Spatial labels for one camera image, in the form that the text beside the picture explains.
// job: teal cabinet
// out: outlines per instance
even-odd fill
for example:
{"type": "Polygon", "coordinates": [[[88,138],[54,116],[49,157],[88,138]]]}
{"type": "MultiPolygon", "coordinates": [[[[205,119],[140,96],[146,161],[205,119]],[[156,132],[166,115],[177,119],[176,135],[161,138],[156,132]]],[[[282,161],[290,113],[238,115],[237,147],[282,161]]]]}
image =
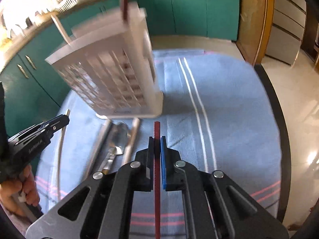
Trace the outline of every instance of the teal cabinet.
{"type": "Polygon", "coordinates": [[[206,0],[206,2],[207,36],[236,41],[239,23],[239,0],[206,0]]]}
{"type": "Polygon", "coordinates": [[[62,17],[60,19],[66,33],[68,33],[69,36],[72,35],[71,28],[78,25],[79,23],[88,20],[94,16],[96,16],[98,13],[100,13],[101,10],[98,6],[95,5],[88,5],[80,10],[74,11],[69,15],[66,15],[65,17],[62,17]]]}
{"type": "Polygon", "coordinates": [[[9,136],[47,121],[58,113],[60,107],[32,77],[18,56],[1,72],[0,81],[4,88],[5,125],[9,136]]]}
{"type": "Polygon", "coordinates": [[[61,106],[70,87],[45,59],[63,42],[54,24],[33,38],[19,52],[30,75],[42,86],[48,95],[61,106]]]}
{"type": "Polygon", "coordinates": [[[207,36],[206,0],[172,0],[176,34],[207,36]]]}
{"type": "Polygon", "coordinates": [[[109,9],[113,9],[120,6],[120,0],[104,0],[96,3],[94,6],[98,7],[99,12],[105,12],[109,9]]]}
{"type": "Polygon", "coordinates": [[[99,13],[103,13],[109,9],[120,6],[120,0],[103,0],[92,5],[88,5],[78,11],[74,11],[60,19],[63,27],[68,35],[72,35],[72,28],[90,18],[95,17],[99,13]]]}
{"type": "Polygon", "coordinates": [[[146,10],[150,35],[176,34],[172,0],[138,0],[138,6],[146,10]]]}

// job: cabinet handle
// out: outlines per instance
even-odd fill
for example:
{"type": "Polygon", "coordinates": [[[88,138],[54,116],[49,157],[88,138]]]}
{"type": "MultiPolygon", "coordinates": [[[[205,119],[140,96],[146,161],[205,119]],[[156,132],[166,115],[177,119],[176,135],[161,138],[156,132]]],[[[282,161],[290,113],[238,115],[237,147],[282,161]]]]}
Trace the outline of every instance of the cabinet handle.
{"type": "Polygon", "coordinates": [[[37,70],[37,68],[35,67],[34,63],[32,62],[31,58],[29,58],[28,56],[26,56],[27,60],[29,61],[30,65],[32,66],[32,68],[34,70],[37,70]]]}
{"type": "Polygon", "coordinates": [[[23,73],[24,77],[28,79],[29,76],[28,76],[27,73],[24,71],[24,69],[22,68],[22,66],[21,66],[21,65],[17,65],[17,66],[18,66],[18,68],[20,68],[20,71],[23,73]]]}

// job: marble floor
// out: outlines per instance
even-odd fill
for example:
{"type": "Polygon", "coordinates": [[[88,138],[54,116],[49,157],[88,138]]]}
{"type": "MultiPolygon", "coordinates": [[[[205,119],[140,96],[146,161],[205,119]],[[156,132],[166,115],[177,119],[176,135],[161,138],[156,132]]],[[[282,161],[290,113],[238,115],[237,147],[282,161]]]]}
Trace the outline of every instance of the marble floor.
{"type": "MultiPolygon", "coordinates": [[[[229,41],[189,36],[151,38],[153,49],[201,48],[243,60],[229,41]]],[[[319,74],[300,51],[290,67],[269,57],[262,65],[279,99],[290,140],[291,191],[284,225],[302,224],[319,197],[319,74]]]]}

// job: screw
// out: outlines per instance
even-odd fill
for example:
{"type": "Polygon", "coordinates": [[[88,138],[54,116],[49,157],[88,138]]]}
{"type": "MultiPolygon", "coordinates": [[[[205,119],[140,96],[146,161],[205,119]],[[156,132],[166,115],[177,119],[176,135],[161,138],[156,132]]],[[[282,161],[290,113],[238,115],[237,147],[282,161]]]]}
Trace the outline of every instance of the screw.
{"type": "Polygon", "coordinates": [[[101,172],[95,172],[94,174],[93,174],[93,179],[95,179],[95,180],[99,180],[99,179],[101,179],[103,177],[103,173],[101,173],[101,172]]]}
{"type": "Polygon", "coordinates": [[[222,171],[220,171],[220,170],[214,171],[213,174],[214,174],[214,177],[215,177],[215,178],[222,178],[222,177],[224,177],[224,173],[223,173],[222,171]]]}
{"type": "Polygon", "coordinates": [[[181,160],[179,160],[179,161],[177,161],[176,163],[175,163],[175,165],[177,166],[177,167],[184,167],[185,166],[185,162],[184,161],[181,161],[181,160]]]}
{"type": "Polygon", "coordinates": [[[131,162],[130,166],[131,166],[132,168],[138,168],[138,167],[141,166],[141,163],[138,162],[138,161],[134,161],[134,162],[131,162]]]}

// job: blue towel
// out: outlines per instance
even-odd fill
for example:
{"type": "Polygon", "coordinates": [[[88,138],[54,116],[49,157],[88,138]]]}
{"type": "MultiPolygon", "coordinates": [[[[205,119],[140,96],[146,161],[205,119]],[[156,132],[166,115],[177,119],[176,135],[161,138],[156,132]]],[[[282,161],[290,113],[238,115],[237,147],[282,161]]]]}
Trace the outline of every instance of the blue towel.
{"type": "MultiPolygon", "coordinates": [[[[164,93],[163,114],[144,119],[134,151],[148,146],[154,121],[161,122],[167,146],[199,170],[224,171],[263,207],[276,216],[280,194],[280,140],[268,97],[249,64],[202,50],[154,52],[159,85],[164,93]]],[[[103,120],[71,92],[60,113],[71,109],[61,164],[62,196],[81,180],[89,153],[103,120]]],[[[59,134],[44,150],[37,172],[44,212],[56,203],[55,162],[59,134]]],[[[107,153],[103,148],[99,166],[107,153]]],[[[118,170],[117,157],[112,171],[118,170]]],[[[161,192],[161,234],[184,238],[181,192],[161,192]]],[[[130,238],[154,238],[154,193],[134,194],[130,238]]]]}

